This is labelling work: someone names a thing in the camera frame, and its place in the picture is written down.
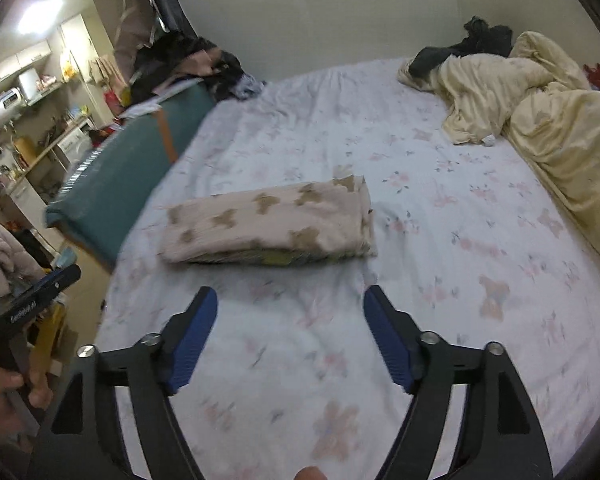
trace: kitchen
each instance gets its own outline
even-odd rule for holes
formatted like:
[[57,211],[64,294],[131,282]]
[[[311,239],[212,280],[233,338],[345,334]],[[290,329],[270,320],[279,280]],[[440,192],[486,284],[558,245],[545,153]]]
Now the kitchen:
[[95,60],[116,70],[112,51],[93,0],[15,0],[0,26],[0,221],[51,252],[64,240],[44,208],[113,119],[92,74]]

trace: brown strap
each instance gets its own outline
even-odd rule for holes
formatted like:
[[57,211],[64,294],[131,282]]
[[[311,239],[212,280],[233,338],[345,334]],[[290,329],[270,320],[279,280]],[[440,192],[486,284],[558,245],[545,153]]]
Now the brown strap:
[[173,164],[176,160],[178,160],[178,152],[173,147],[173,137],[171,137],[171,130],[169,129],[169,121],[167,121],[167,116],[162,108],[155,111],[153,116],[158,123],[158,130],[160,130],[164,151],[167,152],[167,158],[169,159],[169,162]]

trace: countertop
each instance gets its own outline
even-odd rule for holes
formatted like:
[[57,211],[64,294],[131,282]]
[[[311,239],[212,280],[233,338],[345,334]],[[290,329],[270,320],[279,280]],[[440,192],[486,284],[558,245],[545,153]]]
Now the countertop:
[[25,171],[21,176],[18,177],[18,179],[13,184],[11,184],[9,186],[9,188],[6,191],[6,195],[10,195],[11,193],[13,193],[13,190],[16,189],[18,184],[21,183],[27,177],[29,172],[36,167],[37,163],[39,163],[43,158],[45,158],[49,154],[49,152],[56,147],[58,142],[63,140],[68,134],[70,134],[76,128],[81,128],[82,126],[84,126],[84,124],[87,122],[88,119],[89,119],[88,116],[83,115],[80,118],[74,119],[69,124],[67,124],[66,128],[64,129],[64,132],[62,132],[62,134],[57,139],[53,140],[44,150],[42,150],[42,152],[36,157],[36,160],[34,160],[29,165],[29,167],[27,168],[27,171]]

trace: bolt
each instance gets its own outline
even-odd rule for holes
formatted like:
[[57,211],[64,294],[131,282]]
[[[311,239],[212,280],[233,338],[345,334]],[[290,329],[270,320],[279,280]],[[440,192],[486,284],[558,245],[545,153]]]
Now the bolt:
[[78,357],[91,357],[93,353],[96,351],[96,347],[93,345],[85,345],[78,348],[77,355]]
[[435,332],[423,332],[420,334],[420,341],[428,345],[435,345],[440,342],[440,336]]
[[502,346],[500,343],[496,343],[495,341],[492,341],[487,345],[487,350],[493,355],[504,354],[504,346]]
[[145,336],[142,336],[140,342],[145,346],[154,346],[157,345],[161,339],[162,338],[160,337],[160,334],[150,333]]

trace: bed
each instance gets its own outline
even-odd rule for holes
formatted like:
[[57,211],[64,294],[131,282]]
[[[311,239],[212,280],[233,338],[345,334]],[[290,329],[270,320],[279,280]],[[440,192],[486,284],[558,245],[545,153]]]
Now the bed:
[[[331,68],[222,102],[154,189],[118,255],[96,340],[159,332],[202,285],[219,313],[174,412],[208,480],[374,478],[410,398],[362,314],[382,286],[423,330],[506,345],[538,413],[554,473],[600,415],[600,256],[503,138],[453,145],[443,102],[395,79],[399,60]],[[166,209],[192,197],[365,176],[377,258],[293,268],[165,264]],[[134,472],[149,477],[119,392]],[[450,463],[452,396],[432,478]]]

